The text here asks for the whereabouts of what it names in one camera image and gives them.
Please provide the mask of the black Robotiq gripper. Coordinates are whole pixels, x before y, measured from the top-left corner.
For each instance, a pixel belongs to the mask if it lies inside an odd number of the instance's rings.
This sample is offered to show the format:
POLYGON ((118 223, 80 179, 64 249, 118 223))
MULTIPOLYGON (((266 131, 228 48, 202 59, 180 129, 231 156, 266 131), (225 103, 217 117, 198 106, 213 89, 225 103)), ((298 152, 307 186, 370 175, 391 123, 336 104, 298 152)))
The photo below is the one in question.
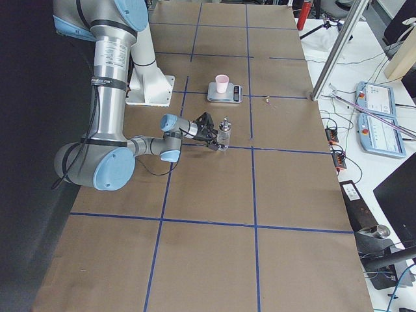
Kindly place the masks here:
POLYGON ((208 148, 210 150, 219 150, 221 144, 216 141, 218 131, 215 129, 211 115, 208 112, 204 112, 194 120, 194 123, 197 126, 197 133, 194 135, 194 140, 208 142, 208 148))

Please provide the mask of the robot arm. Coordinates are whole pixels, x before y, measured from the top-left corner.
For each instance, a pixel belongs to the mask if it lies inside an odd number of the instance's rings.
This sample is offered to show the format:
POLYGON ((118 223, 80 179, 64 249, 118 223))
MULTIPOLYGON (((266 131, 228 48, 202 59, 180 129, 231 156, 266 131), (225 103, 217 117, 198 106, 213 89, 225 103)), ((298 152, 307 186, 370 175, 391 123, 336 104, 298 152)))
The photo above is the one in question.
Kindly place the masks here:
POLYGON ((53 18, 59 34, 95 44, 88 129, 80 141, 57 152, 59 182, 118 190, 141 155, 176 163, 184 138, 212 150, 220 147, 208 113, 194 121, 165 114, 161 138, 124 136, 125 106, 168 106, 175 81, 157 65, 144 1, 55 1, 53 18))

